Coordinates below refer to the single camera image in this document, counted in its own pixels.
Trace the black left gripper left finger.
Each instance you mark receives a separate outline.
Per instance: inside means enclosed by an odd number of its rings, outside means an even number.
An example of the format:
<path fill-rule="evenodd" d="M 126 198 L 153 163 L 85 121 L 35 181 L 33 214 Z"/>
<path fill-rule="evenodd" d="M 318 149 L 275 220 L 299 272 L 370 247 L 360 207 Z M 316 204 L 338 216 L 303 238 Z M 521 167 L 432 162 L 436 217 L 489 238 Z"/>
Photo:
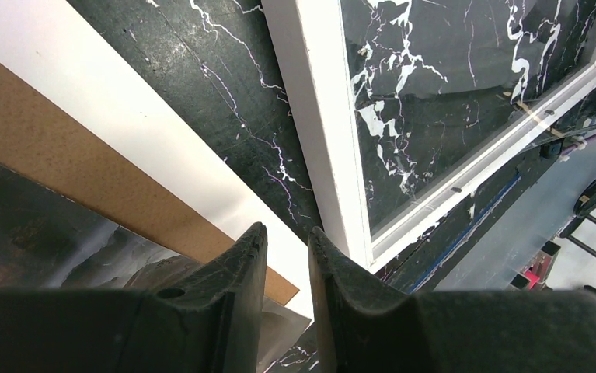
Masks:
<path fill-rule="evenodd" d="M 159 291 L 0 288 L 0 372 L 253 372 L 266 269 L 257 222 Z"/>

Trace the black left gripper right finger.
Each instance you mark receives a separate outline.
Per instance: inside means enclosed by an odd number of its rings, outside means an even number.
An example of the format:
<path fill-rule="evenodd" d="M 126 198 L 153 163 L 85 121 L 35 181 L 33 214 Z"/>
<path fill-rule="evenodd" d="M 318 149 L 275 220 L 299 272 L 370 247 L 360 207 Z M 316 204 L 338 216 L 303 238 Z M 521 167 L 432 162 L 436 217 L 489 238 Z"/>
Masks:
<path fill-rule="evenodd" d="M 323 372 L 596 372 L 589 291 L 402 293 L 320 228 L 308 265 Z"/>

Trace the clear acrylic glass sheet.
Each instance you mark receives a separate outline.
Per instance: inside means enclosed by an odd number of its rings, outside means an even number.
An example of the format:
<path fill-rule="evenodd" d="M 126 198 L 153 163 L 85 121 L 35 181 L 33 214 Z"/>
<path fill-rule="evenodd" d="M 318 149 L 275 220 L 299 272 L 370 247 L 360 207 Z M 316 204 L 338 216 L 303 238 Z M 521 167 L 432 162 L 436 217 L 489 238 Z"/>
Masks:
<path fill-rule="evenodd" d="M 596 1 L 344 1 L 341 12 L 377 237 L 580 66 Z"/>

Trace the white picture frame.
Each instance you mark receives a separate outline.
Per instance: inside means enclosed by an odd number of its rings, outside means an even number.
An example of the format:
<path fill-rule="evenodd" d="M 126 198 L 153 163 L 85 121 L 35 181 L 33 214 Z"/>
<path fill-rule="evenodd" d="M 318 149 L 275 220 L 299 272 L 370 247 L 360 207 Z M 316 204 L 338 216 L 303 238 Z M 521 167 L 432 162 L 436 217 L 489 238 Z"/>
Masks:
<path fill-rule="evenodd" d="M 272 38 L 322 226 L 374 273 L 596 88 L 596 26 L 582 66 L 521 118 L 484 141 L 394 218 L 377 238 L 368 209 L 337 1 L 265 1 Z"/>

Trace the white mat board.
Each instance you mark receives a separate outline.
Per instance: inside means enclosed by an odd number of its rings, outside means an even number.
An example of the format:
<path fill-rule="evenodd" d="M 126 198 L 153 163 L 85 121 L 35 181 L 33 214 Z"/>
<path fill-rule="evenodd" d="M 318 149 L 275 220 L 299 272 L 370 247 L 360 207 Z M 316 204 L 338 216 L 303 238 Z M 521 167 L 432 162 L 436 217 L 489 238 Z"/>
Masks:
<path fill-rule="evenodd" d="M 268 263 L 313 316 L 303 241 L 64 1 L 0 1 L 0 63 L 227 236 L 268 232 Z"/>

